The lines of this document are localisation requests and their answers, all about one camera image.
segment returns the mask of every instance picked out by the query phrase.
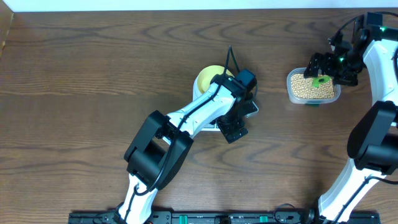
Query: white wall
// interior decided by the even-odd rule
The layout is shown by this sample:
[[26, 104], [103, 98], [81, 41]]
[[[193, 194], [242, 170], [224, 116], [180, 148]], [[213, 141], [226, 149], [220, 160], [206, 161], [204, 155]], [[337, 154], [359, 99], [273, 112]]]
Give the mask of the white wall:
[[14, 12], [398, 7], [398, 0], [3, 0]]

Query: wooden table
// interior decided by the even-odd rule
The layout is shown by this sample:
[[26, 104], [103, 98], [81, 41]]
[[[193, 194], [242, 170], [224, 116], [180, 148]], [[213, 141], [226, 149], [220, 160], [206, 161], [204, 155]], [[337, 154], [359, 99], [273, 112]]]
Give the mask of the wooden table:
[[[195, 77], [222, 65], [229, 44], [239, 66], [257, 75], [260, 112], [233, 144], [200, 133], [154, 204], [308, 207], [346, 163], [349, 133], [371, 107], [369, 78], [364, 71], [338, 101], [310, 107], [289, 101], [286, 76], [329, 51], [327, 38], [366, 11], [16, 14], [0, 63], [0, 223], [66, 223], [72, 210], [122, 202], [129, 184], [123, 155], [145, 118], [191, 102]], [[396, 223], [396, 192], [377, 184], [357, 209]]]

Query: container of beans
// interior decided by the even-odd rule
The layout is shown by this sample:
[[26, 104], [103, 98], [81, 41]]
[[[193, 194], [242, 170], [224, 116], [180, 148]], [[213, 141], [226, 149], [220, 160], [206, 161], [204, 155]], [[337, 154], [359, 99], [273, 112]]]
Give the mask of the container of beans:
[[305, 68], [296, 68], [287, 76], [287, 93], [292, 103], [322, 104], [337, 100], [341, 93], [340, 85], [333, 85], [332, 78], [327, 75], [304, 78], [304, 71]]

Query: plastic container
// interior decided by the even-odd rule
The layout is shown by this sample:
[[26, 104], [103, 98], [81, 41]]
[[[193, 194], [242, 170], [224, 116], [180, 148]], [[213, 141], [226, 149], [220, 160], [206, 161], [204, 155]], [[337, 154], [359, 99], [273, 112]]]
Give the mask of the plastic container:
[[289, 99], [292, 103], [296, 104], [322, 104], [322, 103], [332, 103], [338, 99], [341, 93], [341, 87], [340, 85], [334, 85], [333, 86], [333, 91], [335, 92], [335, 97], [333, 98], [328, 98], [328, 99], [304, 99], [297, 97], [293, 94], [292, 90], [292, 76], [295, 74], [303, 74], [305, 71], [305, 68], [296, 68], [293, 71], [289, 73], [287, 76], [287, 93], [289, 94]]

